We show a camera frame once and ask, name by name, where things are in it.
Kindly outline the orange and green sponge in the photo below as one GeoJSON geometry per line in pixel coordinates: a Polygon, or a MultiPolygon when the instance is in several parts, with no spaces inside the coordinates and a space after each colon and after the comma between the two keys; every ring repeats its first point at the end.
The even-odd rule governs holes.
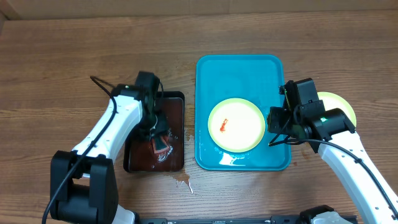
{"type": "Polygon", "coordinates": [[[151,144],[155,155],[165,154],[170,151],[169,137],[167,135],[159,135],[152,138],[151,144]]]}

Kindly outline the yellow plate with red stain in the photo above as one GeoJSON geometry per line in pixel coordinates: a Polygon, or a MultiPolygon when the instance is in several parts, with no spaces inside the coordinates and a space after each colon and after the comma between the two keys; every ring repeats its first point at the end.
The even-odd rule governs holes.
{"type": "Polygon", "coordinates": [[[217,146],[229,152],[254,149],[265,133],[260,109],[248,100],[229,98],[219,102],[208,118],[208,131],[217,146]]]}

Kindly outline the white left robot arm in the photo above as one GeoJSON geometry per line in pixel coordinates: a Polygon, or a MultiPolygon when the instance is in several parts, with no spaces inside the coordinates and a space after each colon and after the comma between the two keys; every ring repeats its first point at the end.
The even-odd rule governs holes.
{"type": "Polygon", "coordinates": [[[173,151],[165,116],[156,108],[162,84],[118,85],[107,91],[109,105],[82,142],[57,151],[50,163],[47,217],[68,223],[135,223],[137,215],[119,204],[114,161],[130,134],[149,143],[157,162],[173,151]]]}

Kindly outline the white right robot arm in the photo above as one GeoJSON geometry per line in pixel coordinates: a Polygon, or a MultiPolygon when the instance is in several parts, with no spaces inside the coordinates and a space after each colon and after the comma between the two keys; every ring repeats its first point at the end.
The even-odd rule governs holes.
{"type": "Polygon", "coordinates": [[[301,113],[271,107],[268,131],[279,144],[309,143],[339,178],[366,223],[397,223],[397,195],[373,164],[356,128],[345,113],[335,108],[301,113]]]}

